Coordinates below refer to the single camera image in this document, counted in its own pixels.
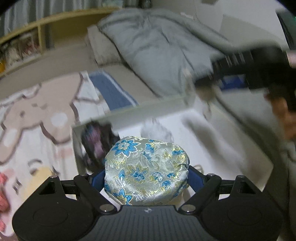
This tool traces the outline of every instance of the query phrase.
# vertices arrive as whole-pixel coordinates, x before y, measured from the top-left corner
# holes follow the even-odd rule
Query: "blue flower pattern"
[[[131,176],[134,177],[136,181],[140,182],[145,180],[145,174],[147,174],[147,170],[141,172],[140,169],[136,167],[136,169],[131,173]]]
[[[167,190],[171,186],[170,180],[166,180],[161,184],[161,187]]]
[[[137,151],[136,146],[138,145],[140,145],[140,143],[134,142],[134,140],[127,141],[126,139],[123,139],[121,142],[117,142],[112,150],[115,151],[115,155],[122,153],[126,157],[129,157],[131,152]]]
[[[122,169],[118,174],[118,178],[122,181],[125,177],[126,177],[126,173],[124,169]]]
[[[105,184],[104,184],[104,188],[105,188],[105,191],[106,191],[106,192],[111,193],[110,186],[108,185],[108,183],[105,183]]]
[[[142,155],[143,155],[144,157],[146,157],[148,161],[151,161],[151,156],[150,156],[149,153],[147,153],[147,152],[144,151],[144,152],[142,153]]]
[[[124,205],[130,206],[130,201],[133,198],[132,195],[126,194],[125,190],[121,188],[118,193],[114,192],[113,196],[117,197],[120,200],[123,200]]]
[[[167,175],[167,177],[168,177],[168,178],[176,177],[176,174],[175,174],[175,173],[169,173],[169,174]]]
[[[163,180],[163,176],[160,172],[155,172],[152,174],[152,176],[154,177],[154,180],[161,182]]]
[[[173,195],[173,197],[177,197],[181,193],[181,191],[184,190],[186,187],[187,187],[187,184],[180,186],[178,190],[175,192],[175,194]]]
[[[145,150],[149,151],[151,154],[154,153],[154,147],[152,147],[151,144],[149,144],[149,143],[146,143]]]
[[[172,151],[172,155],[173,155],[173,156],[180,155],[180,154],[182,154],[182,153],[184,153],[183,150],[175,150],[175,151]]]

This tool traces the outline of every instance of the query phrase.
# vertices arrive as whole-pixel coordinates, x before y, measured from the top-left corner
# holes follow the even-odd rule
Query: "pink object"
[[[4,184],[6,183],[8,177],[4,174],[4,173],[0,173],[0,185],[4,186]]]
[[[3,187],[7,181],[7,176],[4,173],[0,173],[0,211],[5,212],[9,208],[8,200],[3,192]]]
[[[6,224],[2,220],[0,220],[0,232],[4,232],[5,229],[6,229]]]

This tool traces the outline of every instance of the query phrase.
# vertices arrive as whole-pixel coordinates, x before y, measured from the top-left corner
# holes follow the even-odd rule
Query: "white wall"
[[[252,39],[257,41],[268,37],[282,46],[287,46],[284,32],[276,15],[276,10],[284,7],[276,0],[218,0],[215,4],[204,4],[202,0],[152,0],[152,3],[155,8],[161,7],[179,14],[185,12],[192,15],[217,32],[222,33],[222,30],[222,34],[228,34],[225,36],[226,38],[235,36],[236,30],[244,31],[243,29],[235,29],[235,23],[232,26],[229,25],[229,29],[225,25],[221,29],[225,17],[236,18],[239,20],[237,28],[247,27],[242,24],[242,21],[252,24],[246,28],[246,31],[249,31],[246,34],[248,41]],[[243,43],[241,42],[243,39],[237,37],[230,40],[238,41],[237,44]]]
[[[276,0],[219,0],[224,15],[238,18],[285,39],[276,10],[284,7]]]

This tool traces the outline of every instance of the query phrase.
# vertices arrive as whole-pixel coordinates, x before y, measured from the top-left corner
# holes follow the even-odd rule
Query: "logo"
[[[150,212],[152,212],[152,209],[148,207],[148,208],[144,209],[144,212],[150,213]]]

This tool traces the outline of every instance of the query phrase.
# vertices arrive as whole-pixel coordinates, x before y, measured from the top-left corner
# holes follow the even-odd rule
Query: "wooden shelf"
[[[113,11],[118,10],[118,7],[101,7],[101,8],[92,8],[92,9],[86,9],[86,10],[76,10],[71,12],[62,12],[59,14],[51,15],[42,19],[39,19],[35,22],[29,23],[27,25],[24,25],[22,28],[16,29],[13,32],[3,36],[0,38],[0,45],[3,43],[9,41],[10,39],[21,35],[24,32],[30,31],[34,28],[37,28],[38,30],[38,41],[40,46],[40,54],[36,55],[35,58],[28,58],[22,62],[15,63],[12,67],[5,70],[3,73],[0,73],[0,78],[10,74],[11,72],[21,68],[24,65],[28,65],[29,63],[32,63],[36,60],[38,60],[41,55],[45,52],[46,46],[45,46],[45,25],[50,23],[56,23],[57,21],[66,20],[70,18],[76,18],[76,17],[83,17],[83,16],[92,16],[92,15],[102,15],[104,17],[105,15],[108,15],[112,13]]]
[[[23,61],[17,62],[15,63],[13,66],[11,66],[10,68],[8,68],[7,70],[5,70],[4,72],[0,73],[0,79],[16,70],[18,70],[21,67],[24,67],[34,61],[37,61],[42,55],[36,54],[35,56],[32,57],[28,57],[27,59],[24,59]]]
[[[96,14],[109,14],[113,11],[118,10],[118,7],[102,7],[102,8],[93,8],[93,9],[87,9],[87,10],[76,10],[72,12],[62,12],[55,15],[51,15],[42,19],[39,19],[35,22],[29,23],[22,28],[16,29],[13,32],[3,36],[0,38],[0,44],[5,43],[6,41],[12,39],[15,36],[18,36],[22,34],[23,32],[29,31],[33,28],[41,27],[42,25],[56,22],[59,20],[67,19],[67,18],[74,18],[74,17],[81,17],[81,16],[87,16],[87,15],[96,15]]]

